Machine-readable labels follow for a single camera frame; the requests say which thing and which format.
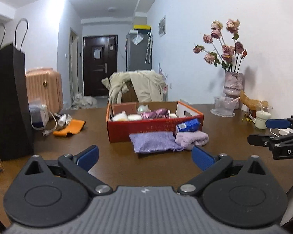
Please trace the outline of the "lilac towel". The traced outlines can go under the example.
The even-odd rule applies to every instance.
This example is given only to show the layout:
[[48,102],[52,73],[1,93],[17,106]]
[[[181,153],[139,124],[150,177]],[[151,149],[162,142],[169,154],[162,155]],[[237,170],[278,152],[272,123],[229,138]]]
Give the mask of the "lilac towel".
[[208,141],[208,134],[199,130],[195,132],[178,132],[175,139],[175,142],[185,150],[192,150],[194,146],[204,146]]

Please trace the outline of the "white tissue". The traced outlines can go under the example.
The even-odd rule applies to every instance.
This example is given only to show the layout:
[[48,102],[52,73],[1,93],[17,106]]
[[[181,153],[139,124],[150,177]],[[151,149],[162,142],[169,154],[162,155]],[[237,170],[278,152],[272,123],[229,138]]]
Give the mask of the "white tissue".
[[178,116],[175,113],[172,113],[170,110],[168,110],[169,118],[178,118]]

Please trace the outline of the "yellow white plush toy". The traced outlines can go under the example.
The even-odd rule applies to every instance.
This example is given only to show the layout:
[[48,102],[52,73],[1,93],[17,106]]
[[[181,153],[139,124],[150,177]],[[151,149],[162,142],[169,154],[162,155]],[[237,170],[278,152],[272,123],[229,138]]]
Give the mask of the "yellow white plush toy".
[[112,121],[128,121],[128,116],[125,111],[116,114],[112,117]]

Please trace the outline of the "purple knitted pouch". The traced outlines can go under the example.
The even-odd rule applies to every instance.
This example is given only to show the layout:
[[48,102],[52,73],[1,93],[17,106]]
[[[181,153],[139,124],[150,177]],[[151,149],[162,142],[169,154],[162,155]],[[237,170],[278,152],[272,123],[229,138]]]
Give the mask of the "purple knitted pouch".
[[129,134],[136,154],[152,154],[165,151],[183,151],[184,148],[175,142],[173,132],[149,132]]

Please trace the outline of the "purple satin cloth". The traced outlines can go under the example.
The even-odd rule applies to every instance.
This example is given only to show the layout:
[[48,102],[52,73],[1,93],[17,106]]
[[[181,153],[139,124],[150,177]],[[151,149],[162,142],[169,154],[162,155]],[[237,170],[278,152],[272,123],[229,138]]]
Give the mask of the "purple satin cloth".
[[160,108],[154,111],[143,112],[141,114],[142,119],[157,119],[157,118],[169,118],[170,111],[165,108]]

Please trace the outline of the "pink layered sponge block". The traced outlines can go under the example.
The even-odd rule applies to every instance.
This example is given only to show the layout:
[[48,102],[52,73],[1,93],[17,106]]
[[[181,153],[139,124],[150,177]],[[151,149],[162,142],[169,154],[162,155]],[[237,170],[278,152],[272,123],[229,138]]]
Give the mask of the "pink layered sponge block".
[[113,115],[125,112],[127,115],[137,114],[136,102],[120,103],[112,105]]

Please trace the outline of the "plastic cup with wrap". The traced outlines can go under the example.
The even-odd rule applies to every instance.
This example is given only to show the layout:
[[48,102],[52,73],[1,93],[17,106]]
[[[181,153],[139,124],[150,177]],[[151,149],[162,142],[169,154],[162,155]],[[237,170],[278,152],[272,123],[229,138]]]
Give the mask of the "plastic cup with wrap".
[[149,106],[148,105],[140,105],[137,109],[137,114],[142,114],[145,112],[150,112]]

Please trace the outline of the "red cardboard box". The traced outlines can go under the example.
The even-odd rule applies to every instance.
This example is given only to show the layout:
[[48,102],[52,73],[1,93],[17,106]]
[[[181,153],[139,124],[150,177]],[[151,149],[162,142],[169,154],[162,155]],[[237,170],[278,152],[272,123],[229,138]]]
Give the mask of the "red cardboard box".
[[137,109],[140,105],[148,105],[151,111],[165,108],[178,116],[178,118],[143,119],[141,121],[112,121],[112,117],[114,116],[112,105],[108,104],[106,110],[107,133],[111,143],[128,142],[130,140],[129,134],[148,132],[174,133],[178,124],[195,118],[201,123],[199,130],[203,128],[204,114],[180,101],[136,102]]

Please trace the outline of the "white dog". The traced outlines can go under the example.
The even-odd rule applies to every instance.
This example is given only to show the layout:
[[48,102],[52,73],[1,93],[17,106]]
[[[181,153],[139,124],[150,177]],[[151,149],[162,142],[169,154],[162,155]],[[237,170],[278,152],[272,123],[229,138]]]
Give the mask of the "white dog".
[[97,108],[97,104],[98,102],[96,98],[78,93],[74,97],[72,106],[78,108]]

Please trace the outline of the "white electronic device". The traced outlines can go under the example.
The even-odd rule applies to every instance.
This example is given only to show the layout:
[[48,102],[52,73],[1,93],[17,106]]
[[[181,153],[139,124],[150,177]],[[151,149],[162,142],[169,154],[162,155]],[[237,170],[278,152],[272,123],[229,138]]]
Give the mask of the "white electronic device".
[[[46,104],[40,100],[35,100],[29,103],[30,123],[35,131],[41,131],[43,136],[49,136],[57,129],[57,120],[55,116],[48,110]],[[55,126],[52,129],[46,129],[50,118],[55,121]]]

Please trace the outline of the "dried pink roses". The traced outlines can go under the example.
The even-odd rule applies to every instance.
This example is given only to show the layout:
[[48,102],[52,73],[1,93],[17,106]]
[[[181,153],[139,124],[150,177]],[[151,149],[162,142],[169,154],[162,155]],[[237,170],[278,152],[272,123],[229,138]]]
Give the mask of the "dried pink roses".
[[[247,56],[247,50],[239,41],[240,21],[229,19],[226,24],[213,21],[211,32],[202,37],[203,44],[195,44],[194,54],[204,54],[204,61],[210,65],[221,66],[226,72],[238,73],[242,61]],[[225,41],[222,32],[227,31],[232,35],[232,44]]]

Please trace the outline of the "pink ribbed suitcase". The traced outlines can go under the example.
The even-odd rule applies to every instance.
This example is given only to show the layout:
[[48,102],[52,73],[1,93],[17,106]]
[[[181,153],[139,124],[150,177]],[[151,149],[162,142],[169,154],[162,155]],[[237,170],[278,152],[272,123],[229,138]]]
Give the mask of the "pink ribbed suitcase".
[[52,113],[63,108],[61,74],[52,68],[37,68],[25,72],[28,101],[40,101]]

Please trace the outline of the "beige coat on chair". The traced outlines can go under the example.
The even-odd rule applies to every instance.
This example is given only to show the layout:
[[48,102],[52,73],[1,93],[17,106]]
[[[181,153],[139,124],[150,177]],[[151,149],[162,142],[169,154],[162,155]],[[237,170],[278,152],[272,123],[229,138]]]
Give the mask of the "beige coat on chair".
[[102,79],[102,84],[108,89],[108,102],[120,104],[123,94],[129,91],[127,82],[131,82],[140,103],[162,102],[163,89],[166,83],[163,76],[154,70],[137,70],[128,72],[116,72],[109,78]]

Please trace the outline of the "dark entrance door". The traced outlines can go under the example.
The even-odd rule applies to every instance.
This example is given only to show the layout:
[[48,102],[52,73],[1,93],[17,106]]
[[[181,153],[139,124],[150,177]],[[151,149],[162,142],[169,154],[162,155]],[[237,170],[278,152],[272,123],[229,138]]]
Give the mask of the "dark entrance door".
[[117,72],[117,36],[87,36],[83,38],[84,95],[109,95],[102,80]]

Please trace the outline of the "yellow box on fridge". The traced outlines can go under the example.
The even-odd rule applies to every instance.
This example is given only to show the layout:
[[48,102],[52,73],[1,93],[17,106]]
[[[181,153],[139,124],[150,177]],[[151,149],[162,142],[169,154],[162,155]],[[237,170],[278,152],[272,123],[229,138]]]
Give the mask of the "yellow box on fridge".
[[149,25],[134,25],[133,26],[134,30],[151,30],[151,26]]

